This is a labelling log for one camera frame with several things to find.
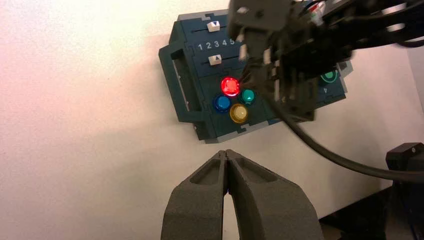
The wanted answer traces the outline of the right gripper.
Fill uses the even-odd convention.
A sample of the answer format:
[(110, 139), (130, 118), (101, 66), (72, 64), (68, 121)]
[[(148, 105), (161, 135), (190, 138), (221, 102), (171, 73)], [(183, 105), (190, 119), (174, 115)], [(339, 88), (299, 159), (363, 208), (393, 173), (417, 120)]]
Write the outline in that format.
[(227, 31), (242, 43), (241, 87), (281, 101), (296, 122), (315, 118), (316, 77), (353, 55), (342, 34), (295, 0), (231, 0)]

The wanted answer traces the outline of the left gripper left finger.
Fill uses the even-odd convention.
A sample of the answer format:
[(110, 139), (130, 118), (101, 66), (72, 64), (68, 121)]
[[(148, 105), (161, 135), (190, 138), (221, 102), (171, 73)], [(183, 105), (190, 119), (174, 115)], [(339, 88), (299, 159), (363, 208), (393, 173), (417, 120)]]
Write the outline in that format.
[(221, 240), (227, 154), (218, 151), (171, 192), (162, 221), (162, 240)]

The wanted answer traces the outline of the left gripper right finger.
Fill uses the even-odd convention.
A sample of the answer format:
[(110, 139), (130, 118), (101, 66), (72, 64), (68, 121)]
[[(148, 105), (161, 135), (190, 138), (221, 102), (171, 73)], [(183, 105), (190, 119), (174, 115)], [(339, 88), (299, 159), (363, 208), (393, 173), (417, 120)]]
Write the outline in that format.
[(227, 183), (241, 240), (322, 240), (317, 212), (296, 183), (228, 149)]

